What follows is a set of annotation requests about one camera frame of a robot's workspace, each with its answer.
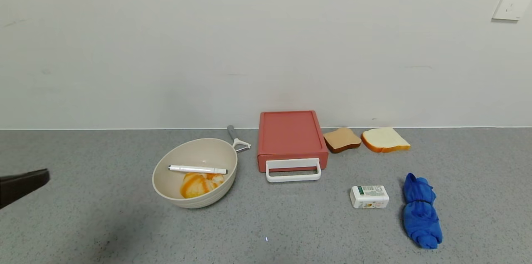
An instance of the toast slice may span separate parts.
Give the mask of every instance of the toast slice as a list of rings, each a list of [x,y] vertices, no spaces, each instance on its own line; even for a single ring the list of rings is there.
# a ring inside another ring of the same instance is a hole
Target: toast slice
[[[359,147],[360,138],[349,128],[340,128],[333,132],[323,134],[325,144],[332,153],[340,153],[348,148]]]
[[[410,150],[410,144],[391,126],[364,131],[362,141],[368,149],[375,153]]]

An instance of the product label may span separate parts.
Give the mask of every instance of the product label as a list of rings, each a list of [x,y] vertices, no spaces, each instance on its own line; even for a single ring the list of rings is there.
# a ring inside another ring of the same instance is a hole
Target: product label
[[[384,195],[382,186],[359,186],[360,194],[370,195],[370,196],[380,196]]]

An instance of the white drawer handle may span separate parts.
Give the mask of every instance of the white drawer handle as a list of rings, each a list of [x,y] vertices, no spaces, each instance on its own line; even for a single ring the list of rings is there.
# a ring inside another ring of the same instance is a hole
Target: white drawer handle
[[[270,175],[270,169],[278,168],[306,168],[316,167],[317,173],[310,175],[280,175],[274,177]],[[302,158],[302,159],[287,159],[287,160],[267,160],[266,161],[266,180],[268,182],[291,182],[291,181],[309,181],[318,180],[321,177],[321,167],[319,158]]]

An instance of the blue cloth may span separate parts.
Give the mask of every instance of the blue cloth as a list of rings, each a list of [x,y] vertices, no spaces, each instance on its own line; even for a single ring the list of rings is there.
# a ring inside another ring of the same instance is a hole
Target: blue cloth
[[[434,209],[436,194],[427,179],[409,173],[404,181],[407,205],[403,212],[404,228],[408,236],[424,249],[437,249],[443,241],[439,218]]]

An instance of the white soap box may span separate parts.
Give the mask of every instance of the white soap box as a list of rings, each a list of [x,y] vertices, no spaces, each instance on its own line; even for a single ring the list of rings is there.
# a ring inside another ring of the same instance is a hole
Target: white soap box
[[[390,200],[384,186],[353,186],[350,196],[353,207],[363,209],[386,208]]]

